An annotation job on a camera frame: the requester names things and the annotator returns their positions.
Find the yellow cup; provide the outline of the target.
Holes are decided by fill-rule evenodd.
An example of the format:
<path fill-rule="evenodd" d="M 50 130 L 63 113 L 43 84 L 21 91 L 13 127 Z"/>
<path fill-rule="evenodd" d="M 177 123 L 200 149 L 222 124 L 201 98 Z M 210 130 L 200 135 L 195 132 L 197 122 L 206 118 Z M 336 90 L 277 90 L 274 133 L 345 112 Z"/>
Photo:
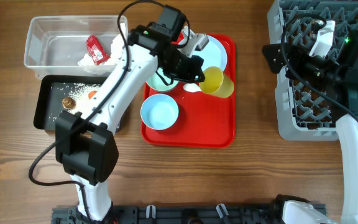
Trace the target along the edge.
<path fill-rule="evenodd" d="M 233 81 L 219 67 L 209 67 L 203 73 L 205 79 L 199 82 L 203 93 L 219 98 L 228 98 L 234 93 Z"/>

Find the green bowl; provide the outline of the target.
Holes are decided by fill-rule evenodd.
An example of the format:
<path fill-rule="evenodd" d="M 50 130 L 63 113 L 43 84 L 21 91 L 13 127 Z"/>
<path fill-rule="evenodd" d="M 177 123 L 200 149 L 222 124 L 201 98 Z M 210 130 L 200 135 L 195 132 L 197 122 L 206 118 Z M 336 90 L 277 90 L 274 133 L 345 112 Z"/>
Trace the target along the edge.
<path fill-rule="evenodd" d="M 159 68 L 146 83 L 151 89 L 162 93 L 169 92 L 178 85 L 178 81 L 165 76 L 161 68 Z"/>

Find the light blue bowl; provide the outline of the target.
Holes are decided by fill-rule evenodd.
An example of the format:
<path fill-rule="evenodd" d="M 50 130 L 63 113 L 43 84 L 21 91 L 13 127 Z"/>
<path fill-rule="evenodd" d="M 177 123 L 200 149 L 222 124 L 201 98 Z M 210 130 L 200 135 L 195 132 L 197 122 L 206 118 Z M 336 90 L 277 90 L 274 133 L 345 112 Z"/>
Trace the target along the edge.
<path fill-rule="evenodd" d="M 157 93 L 144 100 L 140 116 L 150 129 L 162 131 L 173 126 L 179 115 L 176 101 L 169 95 Z"/>

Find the white tissue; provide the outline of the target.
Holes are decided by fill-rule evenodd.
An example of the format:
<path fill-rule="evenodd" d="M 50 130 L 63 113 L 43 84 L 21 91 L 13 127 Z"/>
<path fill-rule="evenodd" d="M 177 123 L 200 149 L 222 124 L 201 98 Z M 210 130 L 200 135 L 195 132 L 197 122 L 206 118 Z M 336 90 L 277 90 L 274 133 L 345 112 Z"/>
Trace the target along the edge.
<path fill-rule="evenodd" d="M 99 65 L 115 65 L 121 58 L 122 52 L 124 47 L 124 41 L 120 34 L 118 34 L 115 38 L 112 40 L 112 44 L 110 46 L 110 58 L 99 64 Z M 77 63 L 79 66 L 93 66 L 94 64 L 92 58 L 88 53 L 84 55 L 84 57 Z"/>

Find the red snack wrapper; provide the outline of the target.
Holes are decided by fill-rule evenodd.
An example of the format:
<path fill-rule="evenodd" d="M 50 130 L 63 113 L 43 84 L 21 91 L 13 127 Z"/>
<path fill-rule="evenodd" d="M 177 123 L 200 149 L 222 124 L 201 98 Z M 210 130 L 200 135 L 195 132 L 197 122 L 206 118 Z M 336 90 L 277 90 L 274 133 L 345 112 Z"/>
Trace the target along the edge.
<path fill-rule="evenodd" d="M 88 54 L 96 65 L 99 65 L 110 58 L 95 35 L 90 35 L 88 37 L 86 40 L 86 48 Z"/>

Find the orange carrot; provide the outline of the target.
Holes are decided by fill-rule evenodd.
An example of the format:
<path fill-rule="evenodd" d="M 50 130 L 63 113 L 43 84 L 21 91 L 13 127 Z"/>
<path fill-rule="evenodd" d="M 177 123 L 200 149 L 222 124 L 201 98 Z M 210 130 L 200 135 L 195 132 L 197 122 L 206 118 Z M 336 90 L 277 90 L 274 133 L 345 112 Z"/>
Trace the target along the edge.
<path fill-rule="evenodd" d="M 92 99 L 92 97 L 94 97 L 94 95 L 97 93 L 97 90 L 92 90 L 88 93 L 88 98 Z"/>

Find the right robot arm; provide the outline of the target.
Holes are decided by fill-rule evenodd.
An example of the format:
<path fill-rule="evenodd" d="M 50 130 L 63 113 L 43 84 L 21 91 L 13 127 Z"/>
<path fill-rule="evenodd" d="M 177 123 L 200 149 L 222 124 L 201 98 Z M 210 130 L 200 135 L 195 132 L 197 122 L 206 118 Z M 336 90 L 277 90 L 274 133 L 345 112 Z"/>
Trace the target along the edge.
<path fill-rule="evenodd" d="M 287 76 L 329 102 L 340 140 L 344 171 L 342 223 L 358 223 L 358 31 L 349 33 L 337 62 L 310 56 L 301 47 L 270 44 L 262 53 L 273 73 Z"/>

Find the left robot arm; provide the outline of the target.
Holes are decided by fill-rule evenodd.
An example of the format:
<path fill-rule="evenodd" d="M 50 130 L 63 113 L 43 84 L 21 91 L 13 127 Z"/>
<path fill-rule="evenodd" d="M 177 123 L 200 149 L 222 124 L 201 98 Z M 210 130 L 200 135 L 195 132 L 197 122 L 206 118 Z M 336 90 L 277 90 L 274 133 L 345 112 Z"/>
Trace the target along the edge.
<path fill-rule="evenodd" d="M 79 221 L 114 221 L 106 184 L 119 156 L 114 133 L 136 92 L 159 68 L 173 80 L 202 82 L 203 59 L 194 52 L 207 43 L 206 34 L 195 34 L 189 27 L 139 25 L 124 39 L 121 61 L 85 110 L 62 111 L 56 123 L 55 155 L 76 185 Z"/>

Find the grey dishwasher rack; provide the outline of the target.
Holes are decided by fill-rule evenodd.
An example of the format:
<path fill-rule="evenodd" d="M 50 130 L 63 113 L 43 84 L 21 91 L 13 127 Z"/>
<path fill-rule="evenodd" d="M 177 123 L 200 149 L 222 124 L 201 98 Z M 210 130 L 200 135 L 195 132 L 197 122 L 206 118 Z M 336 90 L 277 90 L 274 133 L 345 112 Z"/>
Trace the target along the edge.
<path fill-rule="evenodd" d="M 325 57 L 337 60 L 349 31 L 358 30 L 358 1 L 275 0 L 267 13 L 270 43 L 280 43 L 283 26 L 304 13 L 335 22 L 333 42 Z M 336 141 L 333 114 L 327 103 L 298 80 L 287 78 L 286 71 L 282 68 L 277 74 L 275 89 L 281 137 L 289 141 Z"/>

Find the black waste tray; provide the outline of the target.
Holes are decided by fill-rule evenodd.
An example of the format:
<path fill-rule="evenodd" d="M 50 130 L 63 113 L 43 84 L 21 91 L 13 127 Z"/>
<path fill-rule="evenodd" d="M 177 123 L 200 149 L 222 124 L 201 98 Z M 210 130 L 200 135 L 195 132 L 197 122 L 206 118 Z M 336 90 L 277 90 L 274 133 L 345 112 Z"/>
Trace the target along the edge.
<path fill-rule="evenodd" d="M 37 107 L 34 115 L 34 127 L 46 132 L 55 130 L 55 121 L 48 120 L 48 105 L 52 83 L 85 83 L 102 85 L 104 77 L 85 77 L 69 75 L 47 75 L 42 79 Z"/>

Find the white plastic spoon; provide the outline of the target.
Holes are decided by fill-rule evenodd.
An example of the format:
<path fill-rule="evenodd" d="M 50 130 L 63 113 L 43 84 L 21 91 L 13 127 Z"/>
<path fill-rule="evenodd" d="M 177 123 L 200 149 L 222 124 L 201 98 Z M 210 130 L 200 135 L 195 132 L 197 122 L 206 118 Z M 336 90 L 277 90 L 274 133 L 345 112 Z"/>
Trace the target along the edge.
<path fill-rule="evenodd" d="M 201 91 L 201 88 L 195 83 L 186 83 L 184 84 L 183 89 L 190 93 L 196 93 Z"/>

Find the light blue plate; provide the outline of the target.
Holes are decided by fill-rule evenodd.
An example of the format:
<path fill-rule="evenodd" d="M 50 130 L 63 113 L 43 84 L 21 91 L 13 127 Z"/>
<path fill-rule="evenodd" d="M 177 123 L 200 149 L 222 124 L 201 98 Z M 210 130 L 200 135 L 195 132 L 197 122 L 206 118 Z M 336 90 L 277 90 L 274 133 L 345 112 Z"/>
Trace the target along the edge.
<path fill-rule="evenodd" d="M 201 51 L 194 51 L 195 56 L 201 57 L 204 62 L 201 66 L 202 71 L 209 67 L 218 67 L 224 71 L 227 65 L 227 52 L 223 44 L 211 35 L 208 35 L 208 43 Z"/>

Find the white rice pile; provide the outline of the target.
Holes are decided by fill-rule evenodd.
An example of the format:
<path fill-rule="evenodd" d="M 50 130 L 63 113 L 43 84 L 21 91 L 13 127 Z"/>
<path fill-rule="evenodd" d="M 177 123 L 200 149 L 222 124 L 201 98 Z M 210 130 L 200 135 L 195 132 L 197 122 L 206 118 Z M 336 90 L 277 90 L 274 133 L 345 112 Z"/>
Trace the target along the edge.
<path fill-rule="evenodd" d="M 100 86 L 100 84 L 85 83 L 52 83 L 48 105 L 48 120 L 55 121 L 63 110 L 71 114 L 84 113 L 90 100 L 88 93 L 92 90 L 98 91 Z M 67 110 L 62 105 L 62 99 L 68 96 L 76 101 L 76 106 L 72 110 Z"/>

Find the brown food scrap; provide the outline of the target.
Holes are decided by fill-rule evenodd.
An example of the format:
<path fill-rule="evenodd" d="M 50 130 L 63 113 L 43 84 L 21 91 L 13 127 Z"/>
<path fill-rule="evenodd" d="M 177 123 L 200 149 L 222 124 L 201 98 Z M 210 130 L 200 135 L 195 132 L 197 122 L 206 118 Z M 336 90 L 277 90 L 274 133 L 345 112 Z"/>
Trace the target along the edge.
<path fill-rule="evenodd" d="M 65 97 L 64 99 L 62 99 L 62 105 L 65 109 L 72 110 L 76 106 L 76 101 L 73 98 L 68 96 L 68 97 Z"/>

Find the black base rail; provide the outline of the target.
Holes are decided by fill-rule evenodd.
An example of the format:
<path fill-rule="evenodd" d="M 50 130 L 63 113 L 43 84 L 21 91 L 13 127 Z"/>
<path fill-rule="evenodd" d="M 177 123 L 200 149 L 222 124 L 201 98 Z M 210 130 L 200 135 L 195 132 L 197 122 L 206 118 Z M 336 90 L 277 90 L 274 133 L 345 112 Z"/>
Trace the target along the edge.
<path fill-rule="evenodd" d="M 103 223 L 122 224 L 186 224 L 191 219 L 202 223 L 282 223 L 279 211 L 273 212 L 269 205 L 215 207 L 148 207 L 113 206 Z"/>

